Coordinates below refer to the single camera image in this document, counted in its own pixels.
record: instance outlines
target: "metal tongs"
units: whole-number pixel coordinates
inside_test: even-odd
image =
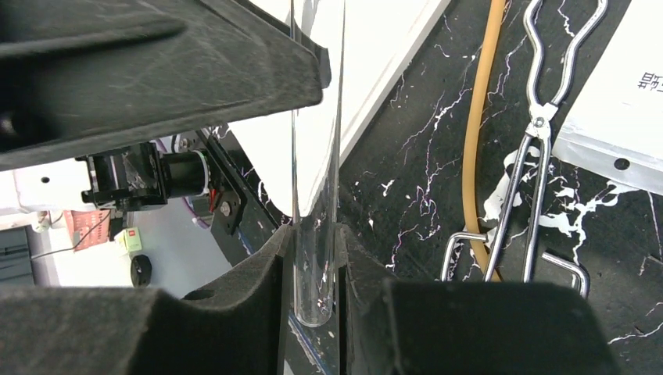
[[[541,216],[542,206],[543,206],[543,196],[545,195],[547,174],[548,174],[548,164],[550,163],[550,151],[552,149],[552,141],[550,139],[550,121],[553,119],[557,113],[557,107],[560,105],[561,101],[564,100],[568,91],[571,87],[571,82],[573,79],[573,70],[575,67],[575,58],[578,52],[579,46],[585,41],[587,35],[594,29],[594,27],[600,22],[607,10],[607,0],[597,0],[597,9],[594,11],[594,14],[590,19],[585,23],[585,25],[580,29],[580,31],[573,37],[568,47],[566,48],[566,53],[564,54],[564,65],[562,70],[562,78],[560,87],[557,89],[557,93],[549,102],[541,105],[536,94],[536,86],[539,80],[541,73],[541,66],[543,65],[543,43],[541,42],[541,37],[536,31],[535,25],[535,15],[538,12],[543,0],[532,0],[525,14],[523,15],[523,24],[525,25],[525,31],[529,38],[532,48],[534,49],[534,56],[532,58],[532,66],[529,70],[529,77],[527,79],[527,100],[529,102],[529,123],[525,129],[525,136],[522,138],[520,147],[518,148],[518,154],[516,155],[516,160],[514,163],[514,170],[511,174],[511,179],[509,180],[509,185],[507,188],[507,197],[502,205],[502,210],[500,212],[499,222],[497,224],[497,229],[495,233],[495,238],[493,240],[492,251],[490,252],[488,266],[486,272],[484,273],[484,281],[490,281],[493,272],[497,266],[497,261],[500,257],[500,252],[504,244],[504,236],[507,233],[507,228],[509,224],[509,215],[511,214],[511,209],[514,206],[514,200],[516,193],[518,192],[518,185],[522,179],[522,172],[525,167],[525,157],[528,154],[528,148],[532,143],[534,138],[539,140],[540,146],[540,157],[539,157],[539,167],[536,175],[536,184],[534,187],[534,197],[532,204],[532,212],[530,214],[529,229],[527,231],[527,241],[525,245],[525,261],[522,271],[522,280],[527,283],[531,281],[532,274],[534,270],[534,258],[536,256],[536,240],[539,234],[539,218]],[[453,251],[453,245],[459,239],[472,239],[472,240],[483,240],[486,242],[486,238],[472,237],[465,238],[463,236],[458,237],[458,234],[455,234],[449,239],[449,244],[447,246],[447,252],[451,253]],[[566,262],[563,259],[554,257],[553,255],[547,254],[544,259],[550,261],[551,259],[556,259],[559,262],[552,262],[557,265]],[[579,270],[572,270],[576,276],[580,277],[581,284],[582,280],[589,280],[585,278],[586,273],[582,268],[578,267],[579,270],[584,273],[583,275],[578,275]]]

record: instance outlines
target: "black marble surface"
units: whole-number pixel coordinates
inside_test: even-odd
[[[529,121],[525,82],[532,48],[522,26],[528,2],[513,0],[504,13],[484,112],[477,202],[487,232],[496,226],[499,195],[504,194],[511,172],[509,156]],[[542,100],[557,90],[564,50],[596,3],[544,2],[537,23],[547,47],[539,82]],[[552,122],[554,134],[628,4],[610,0],[605,19],[581,47],[571,92]],[[436,279],[447,238],[464,227],[462,149],[488,11],[489,2],[452,1],[341,168],[339,220],[349,224],[363,245],[399,277]],[[231,134],[224,135],[232,139]],[[261,193],[274,222],[287,222],[267,203],[266,191],[241,149],[233,157],[248,183]],[[535,170],[532,158],[500,264],[507,280],[520,276]],[[663,244],[658,222],[663,220],[663,199],[555,158],[549,174],[539,253],[547,249],[575,259],[589,271],[590,304],[626,373],[663,372]],[[260,230],[251,223],[243,226],[244,233]],[[453,278],[477,280],[480,272],[469,248],[459,247],[457,254]],[[571,284],[570,275],[542,262],[537,263],[535,278]],[[312,341],[317,341],[314,346],[324,357],[325,344],[318,339]]]

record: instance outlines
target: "screw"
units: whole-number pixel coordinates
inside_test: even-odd
[[[180,150],[185,150],[191,145],[191,141],[188,138],[180,139]]]
[[[224,216],[228,217],[231,214],[231,208],[230,208],[230,203],[228,202],[223,202],[221,203],[221,207],[219,208],[221,213],[224,214]]]

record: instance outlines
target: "clear glass cylinder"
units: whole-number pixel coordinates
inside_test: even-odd
[[[291,35],[323,49],[323,99],[292,111],[292,222],[296,229],[294,311],[319,327],[332,316],[335,222],[339,196],[339,150],[345,0],[291,0]]]

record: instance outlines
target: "black cable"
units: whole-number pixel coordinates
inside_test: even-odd
[[[62,213],[61,213],[60,216],[56,219],[56,221],[53,221],[53,219],[51,218],[51,212],[48,211],[48,221],[51,222],[51,226],[53,226],[53,224],[55,224],[55,223],[58,223],[58,222],[63,218],[63,216],[64,216],[64,211],[62,211]]]
[[[110,211],[108,211],[108,213],[106,214],[106,216],[104,216],[104,218],[101,219],[101,221],[99,221],[99,222],[98,222],[97,224],[95,224],[92,228],[90,228],[90,230],[88,230],[88,232],[87,232],[83,237],[81,237],[81,239],[78,240],[78,242],[77,242],[74,246],[72,246],[72,247],[70,247],[70,248],[63,248],[63,249],[60,249],[60,250],[55,250],[54,252],[45,252],[44,254],[35,255],[35,256],[30,257],[30,260],[35,260],[35,259],[43,258],[43,257],[45,257],[45,256],[53,255],[53,254],[57,254],[57,253],[59,253],[59,252],[68,252],[68,251],[70,251],[70,250],[74,250],[78,245],[80,245],[80,244],[83,243],[83,241],[85,240],[85,238],[87,238],[87,237],[90,235],[90,233],[92,233],[93,230],[97,229],[98,226],[102,225],[102,223],[103,223],[104,221],[106,221],[106,219],[108,219],[109,217],[110,217]]]

